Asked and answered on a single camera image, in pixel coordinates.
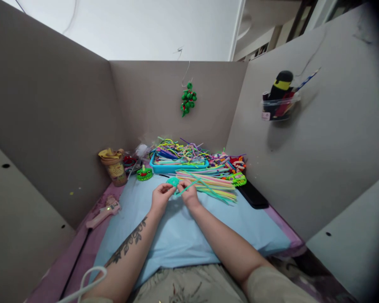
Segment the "hanging craft ornament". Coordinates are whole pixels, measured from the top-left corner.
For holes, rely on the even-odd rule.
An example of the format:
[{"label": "hanging craft ornament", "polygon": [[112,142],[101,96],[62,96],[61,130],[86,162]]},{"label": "hanging craft ornament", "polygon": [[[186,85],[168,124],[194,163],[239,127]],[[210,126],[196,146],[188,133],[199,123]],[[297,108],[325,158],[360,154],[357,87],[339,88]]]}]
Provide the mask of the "hanging craft ornament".
[{"label": "hanging craft ornament", "polygon": [[195,101],[197,100],[197,93],[192,91],[192,83],[188,82],[187,90],[184,90],[184,94],[181,99],[183,103],[181,104],[182,117],[189,113],[190,109],[195,106]]}]

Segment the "forearm tattoo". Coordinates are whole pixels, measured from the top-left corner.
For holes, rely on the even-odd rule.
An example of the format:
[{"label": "forearm tattoo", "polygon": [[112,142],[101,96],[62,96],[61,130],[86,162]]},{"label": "forearm tattoo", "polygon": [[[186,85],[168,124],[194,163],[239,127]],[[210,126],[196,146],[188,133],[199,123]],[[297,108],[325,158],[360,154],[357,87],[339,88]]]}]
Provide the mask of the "forearm tattoo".
[{"label": "forearm tattoo", "polygon": [[133,244],[133,241],[135,241],[135,244],[138,244],[138,242],[142,240],[142,236],[140,235],[140,232],[146,226],[146,222],[145,222],[146,219],[147,217],[144,217],[142,222],[139,223],[139,225],[125,239],[125,241],[122,242],[121,246],[118,247],[117,251],[111,256],[111,258],[105,264],[105,267],[108,267],[111,263],[118,263],[118,260],[121,259],[121,252],[123,251],[123,255],[126,255],[126,253],[129,250],[129,246]]}]

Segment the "white ceiling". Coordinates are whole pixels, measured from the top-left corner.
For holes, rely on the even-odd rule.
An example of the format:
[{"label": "white ceiling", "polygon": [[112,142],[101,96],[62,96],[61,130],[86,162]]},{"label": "white ceiling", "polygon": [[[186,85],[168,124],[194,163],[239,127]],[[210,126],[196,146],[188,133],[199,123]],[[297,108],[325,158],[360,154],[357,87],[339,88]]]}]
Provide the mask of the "white ceiling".
[{"label": "white ceiling", "polygon": [[243,21],[247,24],[240,26],[239,34],[248,28],[249,31],[237,41],[236,53],[261,37],[276,25],[283,25],[296,16],[300,1],[289,0],[246,0]]}]

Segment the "black phone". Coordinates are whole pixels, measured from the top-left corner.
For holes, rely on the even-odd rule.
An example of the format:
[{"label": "black phone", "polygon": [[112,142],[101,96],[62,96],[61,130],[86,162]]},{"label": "black phone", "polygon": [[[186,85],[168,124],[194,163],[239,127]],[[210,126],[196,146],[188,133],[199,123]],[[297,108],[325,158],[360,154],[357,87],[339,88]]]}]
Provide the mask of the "black phone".
[{"label": "black phone", "polygon": [[249,181],[237,189],[252,208],[264,209],[269,207],[268,200]]}]

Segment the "black cable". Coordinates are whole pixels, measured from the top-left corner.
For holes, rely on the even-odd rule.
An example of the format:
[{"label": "black cable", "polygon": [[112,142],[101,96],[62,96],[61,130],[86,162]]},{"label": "black cable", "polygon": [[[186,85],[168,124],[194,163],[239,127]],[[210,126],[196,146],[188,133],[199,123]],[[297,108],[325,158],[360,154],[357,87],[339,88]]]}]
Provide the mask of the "black cable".
[{"label": "black cable", "polygon": [[22,8],[22,6],[20,5],[20,3],[18,3],[18,0],[16,0],[17,4],[19,5],[19,7],[22,9],[22,11],[24,12],[24,14],[26,14],[26,12],[24,11],[24,9]]},{"label": "black cable", "polygon": [[79,258],[80,258],[80,255],[81,255],[81,252],[83,251],[83,248],[84,248],[84,246],[85,246],[85,243],[87,242],[88,236],[91,234],[92,231],[93,231],[93,229],[88,229],[88,231],[87,231],[87,235],[86,235],[86,237],[85,237],[85,239],[84,239],[84,242],[83,242],[82,247],[80,248],[79,254],[77,255],[76,261],[75,261],[75,263],[73,264],[72,271],[70,272],[70,275],[69,275],[69,277],[67,278],[66,284],[65,284],[65,286],[64,286],[64,288],[63,288],[62,294],[60,295],[60,299],[59,299],[59,301],[60,301],[61,299],[63,299],[63,297],[64,297],[64,293],[66,292],[67,286],[69,286],[70,279],[72,278],[73,272],[75,271],[75,268],[76,268],[77,262],[79,261]]}]

